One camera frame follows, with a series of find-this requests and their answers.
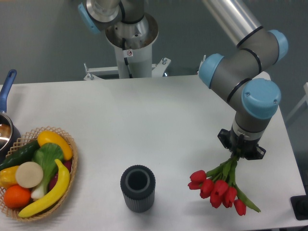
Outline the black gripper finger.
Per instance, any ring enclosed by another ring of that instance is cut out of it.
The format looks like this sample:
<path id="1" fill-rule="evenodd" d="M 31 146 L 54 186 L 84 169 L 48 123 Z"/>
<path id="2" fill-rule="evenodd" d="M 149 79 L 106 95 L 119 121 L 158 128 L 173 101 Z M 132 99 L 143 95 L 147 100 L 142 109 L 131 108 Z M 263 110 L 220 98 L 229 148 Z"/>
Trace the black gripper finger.
<path id="1" fill-rule="evenodd" d="M 221 129 L 218 133 L 218 139 L 225 149 L 231 148 L 230 132 L 226 129 Z"/>
<path id="2" fill-rule="evenodd" d="M 263 159 L 265 153 L 266 153 L 266 150 L 260 147 L 258 144 L 256 144 L 253 146 L 251 150 L 246 152 L 245 158 L 247 160 L 261 160 Z"/>

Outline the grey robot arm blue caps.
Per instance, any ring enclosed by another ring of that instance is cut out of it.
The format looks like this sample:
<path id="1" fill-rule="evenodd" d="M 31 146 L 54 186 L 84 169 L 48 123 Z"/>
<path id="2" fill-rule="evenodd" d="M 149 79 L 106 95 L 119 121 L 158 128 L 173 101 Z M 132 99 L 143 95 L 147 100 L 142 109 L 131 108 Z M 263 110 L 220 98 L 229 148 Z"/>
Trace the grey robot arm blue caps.
<path id="1" fill-rule="evenodd" d="M 277 30 L 266 31 L 241 0 L 204 4 L 238 49 L 230 58 L 218 53 L 205 57 L 198 70 L 202 82 L 236 112 L 231 129 L 222 129 L 218 138 L 234 156 L 262 159 L 266 151 L 258 143 L 278 109 L 281 92 L 259 74 L 287 54 L 287 38 Z M 158 25 L 144 11 L 142 0 L 87 0 L 77 9 L 92 33 L 105 32 L 120 78 L 163 74 L 162 66 L 152 67 Z"/>

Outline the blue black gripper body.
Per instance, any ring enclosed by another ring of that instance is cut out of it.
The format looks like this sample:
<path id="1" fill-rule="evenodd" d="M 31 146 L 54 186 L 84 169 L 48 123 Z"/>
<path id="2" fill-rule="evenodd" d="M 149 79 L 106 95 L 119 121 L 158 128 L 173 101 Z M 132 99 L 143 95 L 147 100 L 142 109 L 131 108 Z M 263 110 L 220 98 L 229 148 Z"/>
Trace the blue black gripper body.
<path id="1" fill-rule="evenodd" d="M 245 140 L 243 135 L 237 136 L 235 133 L 230 133 L 231 147 L 229 150 L 242 158 L 258 158 L 257 144 L 259 139 Z"/>

